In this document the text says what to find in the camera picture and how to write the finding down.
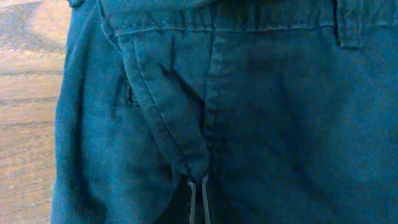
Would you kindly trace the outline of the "blue shorts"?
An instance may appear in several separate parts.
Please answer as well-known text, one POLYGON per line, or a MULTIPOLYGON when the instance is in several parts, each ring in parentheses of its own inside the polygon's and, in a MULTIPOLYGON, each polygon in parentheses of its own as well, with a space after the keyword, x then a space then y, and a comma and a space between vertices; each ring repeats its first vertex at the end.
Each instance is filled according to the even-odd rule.
POLYGON ((397 1, 70 1, 52 223, 396 223, 397 1))

